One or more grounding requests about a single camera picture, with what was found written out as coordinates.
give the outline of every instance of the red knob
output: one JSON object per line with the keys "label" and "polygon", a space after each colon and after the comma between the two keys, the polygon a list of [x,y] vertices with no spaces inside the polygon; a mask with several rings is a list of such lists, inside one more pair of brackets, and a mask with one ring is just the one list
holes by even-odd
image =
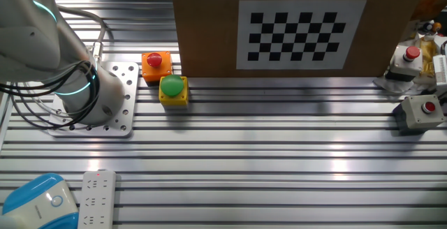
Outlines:
{"label": "red knob", "polygon": [[161,64],[161,61],[163,60],[162,58],[161,58],[161,55],[160,54],[157,54],[157,53],[151,53],[151,54],[149,54],[148,56],[147,56],[147,63],[149,64],[149,66],[151,66],[151,67],[157,67],[157,66],[160,66],[160,64]]}
{"label": "red knob", "polygon": [[408,47],[405,51],[405,56],[408,59],[416,59],[419,57],[419,55],[420,55],[420,50],[419,50],[419,48],[417,48],[415,46]]}
{"label": "red knob", "polygon": [[430,114],[434,110],[436,110],[436,105],[432,102],[426,102],[422,105],[422,110],[425,114]]}

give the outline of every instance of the electrical outlet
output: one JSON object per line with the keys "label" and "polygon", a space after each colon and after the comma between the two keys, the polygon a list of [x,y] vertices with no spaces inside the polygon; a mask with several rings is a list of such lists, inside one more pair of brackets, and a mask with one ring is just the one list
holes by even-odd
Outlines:
{"label": "electrical outlet", "polygon": [[116,174],[110,170],[84,174],[78,229],[112,228],[115,182]]}

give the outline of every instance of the teal light ring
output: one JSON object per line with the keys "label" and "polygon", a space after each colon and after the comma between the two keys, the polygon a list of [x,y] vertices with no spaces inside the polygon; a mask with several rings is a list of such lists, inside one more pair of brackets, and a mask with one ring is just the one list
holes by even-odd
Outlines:
{"label": "teal light ring", "polygon": [[37,1],[34,2],[36,4],[36,6],[38,6],[39,8],[42,8],[43,10],[46,10],[49,14],[51,14],[51,16],[53,16],[55,22],[57,22],[56,20],[56,16],[54,16],[53,12],[48,9],[46,6],[42,5],[41,3],[38,3]]}

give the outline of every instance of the white device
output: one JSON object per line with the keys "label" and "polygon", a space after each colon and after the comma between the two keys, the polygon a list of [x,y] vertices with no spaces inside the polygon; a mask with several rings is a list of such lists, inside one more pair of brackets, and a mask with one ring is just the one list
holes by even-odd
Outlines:
{"label": "white device", "polygon": [[444,122],[444,113],[435,95],[406,97],[394,110],[403,135],[416,135]]}
{"label": "white device", "polygon": [[412,81],[423,69],[422,55],[420,49],[411,46],[397,46],[390,68],[385,74],[386,79],[404,82]]}
{"label": "white device", "polygon": [[[98,64],[102,44],[94,43],[95,55],[92,54],[62,17],[54,0],[0,0],[0,15],[2,80],[47,84],[67,68],[90,61],[101,86],[94,108],[79,122],[101,125],[120,111],[124,87],[117,76]],[[76,113],[85,108],[90,94],[88,85],[86,76],[76,71],[56,90],[65,112]]]}
{"label": "white device", "polygon": [[434,94],[439,101],[444,103],[447,100],[447,58],[443,54],[433,57],[434,79],[436,84],[423,91],[423,94]]}
{"label": "white device", "polygon": [[109,229],[113,225],[116,174],[111,170],[86,172],[82,180],[79,229]]}
{"label": "white device", "polygon": [[13,191],[3,204],[4,216],[26,229],[76,229],[78,207],[61,176],[48,173]]}

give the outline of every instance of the metal bracket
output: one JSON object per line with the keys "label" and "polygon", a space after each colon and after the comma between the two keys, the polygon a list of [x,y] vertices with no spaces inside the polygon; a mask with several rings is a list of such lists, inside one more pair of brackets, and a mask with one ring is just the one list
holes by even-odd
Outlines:
{"label": "metal bracket", "polygon": [[[123,83],[125,100],[121,110],[106,124],[102,126],[88,126],[76,124],[73,128],[48,130],[48,133],[57,138],[81,137],[81,138],[122,138],[132,132],[133,111],[136,102],[138,88],[139,66],[134,62],[103,62],[102,67],[114,73]],[[63,110],[62,100],[55,96],[53,106],[55,110]],[[63,124],[70,121],[69,118],[58,117],[53,114],[50,121]]]}

